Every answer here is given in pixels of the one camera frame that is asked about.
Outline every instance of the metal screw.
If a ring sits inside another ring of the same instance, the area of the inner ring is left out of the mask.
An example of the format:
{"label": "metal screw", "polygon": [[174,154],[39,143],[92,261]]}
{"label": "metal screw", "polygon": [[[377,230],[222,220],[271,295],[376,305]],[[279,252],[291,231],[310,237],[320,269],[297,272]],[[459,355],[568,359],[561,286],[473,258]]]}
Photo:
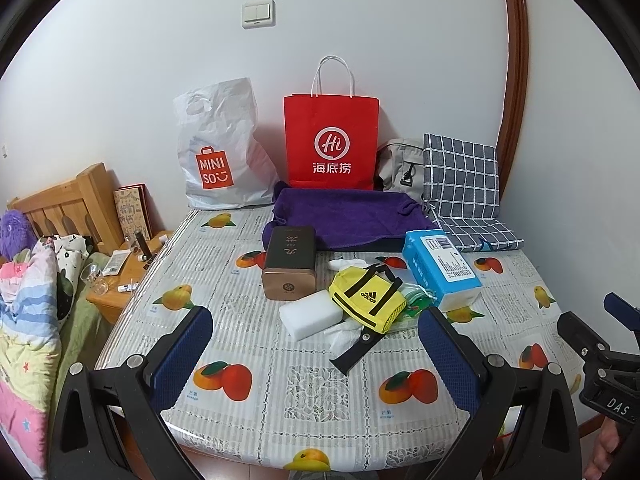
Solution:
{"label": "metal screw", "polygon": [[127,366],[129,368],[138,368],[144,359],[140,354],[134,354],[127,359]]}
{"label": "metal screw", "polygon": [[69,367],[69,373],[71,375],[78,375],[82,371],[82,363],[73,363]]}
{"label": "metal screw", "polygon": [[562,368],[558,363],[549,363],[547,368],[553,375],[560,375],[562,373]]}
{"label": "metal screw", "polygon": [[487,362],[494,368],[504,366],[504,359],[498,354],[491,354],[486,358]]}

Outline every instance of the white plastic bag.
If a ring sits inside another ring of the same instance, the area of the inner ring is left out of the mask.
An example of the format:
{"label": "white plastic bag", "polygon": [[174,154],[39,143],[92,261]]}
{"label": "white plastic bag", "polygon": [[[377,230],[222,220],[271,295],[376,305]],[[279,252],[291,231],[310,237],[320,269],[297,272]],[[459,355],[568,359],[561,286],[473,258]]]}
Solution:
{"label": "white plastic bag", "polygon": [[257,107],[249,78],[187,92],[174,99],[174,109],[189,206],[233,209],[273,201],[278,174],[254,139]]}

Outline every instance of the colorful blanket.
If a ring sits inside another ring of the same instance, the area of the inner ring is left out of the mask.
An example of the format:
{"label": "colorful blanket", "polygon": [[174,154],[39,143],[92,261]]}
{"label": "colorful blanket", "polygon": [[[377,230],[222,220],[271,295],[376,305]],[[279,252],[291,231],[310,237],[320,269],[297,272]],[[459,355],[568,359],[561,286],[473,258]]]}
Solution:
{"label": "colorful blanket", "polygon": [[15,299],[0,298],[0,433],[34,479],[46,477],[49,402],[59,360],[56,255],[41,246]]}

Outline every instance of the blue gripper pad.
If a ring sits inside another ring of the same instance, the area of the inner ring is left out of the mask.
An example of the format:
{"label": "blue gripper pad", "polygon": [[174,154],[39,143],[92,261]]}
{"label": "blue gripper pad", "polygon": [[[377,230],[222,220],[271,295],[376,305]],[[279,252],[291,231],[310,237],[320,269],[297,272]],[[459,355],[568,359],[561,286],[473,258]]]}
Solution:
{"label": "blue gripper pad", "polygon": [[474,416],[480,406],[480,384],[471,366],[428,308],[418,319],[418,336],[453,402]]}
{"label": "blue gripper pad", "polygon": [[604,297],[604,310],[609,312],[626,329],[631,332],[640,332],[640,310],[629,305],[614,292],[610,292]]}
{"label": "blue gripper pad", "polygon": [[163,335],[149,351],[147,357],[150,359],[156,348],[168,346],[166,341],[162,343],[163,338],[178,336],[175,340],[168,341],[170,346],[166,349],[166,356],[150,378],[149,404],[156,413],[168,410],[178,400],[212,334],[211,313],[202,306],[194,306],[180,325],[170,334]]}

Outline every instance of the wooden headboard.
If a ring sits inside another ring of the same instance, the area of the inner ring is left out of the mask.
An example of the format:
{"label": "wooden headboard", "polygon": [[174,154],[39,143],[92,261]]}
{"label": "wooden headboard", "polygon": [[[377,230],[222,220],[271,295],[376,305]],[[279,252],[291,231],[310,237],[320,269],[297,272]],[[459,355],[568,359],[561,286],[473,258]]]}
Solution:
{"label": "wooden headboard", "polygon": [[36,235],[91,236],[101,253],[111,254],[123,241],[113,202],[113,182],[103,163],[74,179],[9,202],[28,216]]}

